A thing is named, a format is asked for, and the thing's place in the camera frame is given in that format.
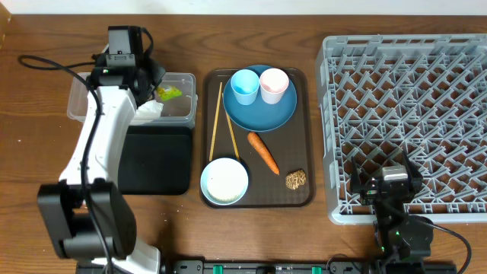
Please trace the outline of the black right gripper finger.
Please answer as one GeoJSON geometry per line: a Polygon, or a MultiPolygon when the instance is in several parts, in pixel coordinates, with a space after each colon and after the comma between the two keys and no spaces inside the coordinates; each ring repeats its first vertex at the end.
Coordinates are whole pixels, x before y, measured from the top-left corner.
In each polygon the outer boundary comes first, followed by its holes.
{"type": "Polygon", "coordinates": [[[406,168],[407,174],[410,177],[418,177],[419,176],[418,168],[409,160],[409,157],[405,151],[403,151],[402,154],[403,154],[403,165],[406,168]]]}
{"type": "Polygon", "coordinates": [[[352,173],[350,176],[350,191],[352,193],[360,193],[361,192],[361,180],[358,174],[358,167],[355,162],[355,158],[351,158],[352,163],[352,173]]]}

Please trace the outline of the orange carrot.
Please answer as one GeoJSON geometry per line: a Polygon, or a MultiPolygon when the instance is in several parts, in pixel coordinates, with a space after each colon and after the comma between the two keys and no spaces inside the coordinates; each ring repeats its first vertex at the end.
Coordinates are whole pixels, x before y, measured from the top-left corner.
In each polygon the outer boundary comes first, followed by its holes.
{"type": "Polygon", "coordinates": [[[247,135],[247,140],[250,145],[256,150],[257,154],[264,160],[269,169],[274,174],[279,175],[279,167],[262,139],[255,132],[249,132],[247,135]]]}

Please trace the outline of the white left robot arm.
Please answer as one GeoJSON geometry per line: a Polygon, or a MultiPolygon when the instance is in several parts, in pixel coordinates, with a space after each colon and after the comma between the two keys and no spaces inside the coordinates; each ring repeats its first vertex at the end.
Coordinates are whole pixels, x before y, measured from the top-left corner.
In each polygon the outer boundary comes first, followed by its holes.
{"type": "Polygon", "coordinates": [[[118,189],[119,162],[136,110],[165,73],[147,54],[102,55],[86,78],[88,110],[77,146],[56,184],[37,205],[58,257],[106,272],[161,272],[161,252],[137,236],[135,216],[118,189]]]}

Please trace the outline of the green snack wrapper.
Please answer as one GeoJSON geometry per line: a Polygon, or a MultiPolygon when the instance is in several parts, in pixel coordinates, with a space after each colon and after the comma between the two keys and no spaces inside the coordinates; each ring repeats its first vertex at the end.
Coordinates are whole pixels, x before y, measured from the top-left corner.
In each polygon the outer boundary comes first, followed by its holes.
{"type": "Polygon", "coordinates": [[[165,102],[176,97],[181,97],[182,91],[175,86],[161,86],[157,88],[157,94],[159,98],[165,102]]]}

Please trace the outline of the light blue cup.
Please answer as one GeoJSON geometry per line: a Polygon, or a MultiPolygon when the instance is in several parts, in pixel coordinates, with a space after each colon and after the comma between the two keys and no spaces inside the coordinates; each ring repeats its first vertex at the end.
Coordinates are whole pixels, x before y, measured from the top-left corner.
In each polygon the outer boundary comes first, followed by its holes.
{"type": "Polygon", "coordinates": [[[241,105],[251,105],[258,94],[259,76],[252,70],[241,69],[231,77],[231,88],[241,105]]]}

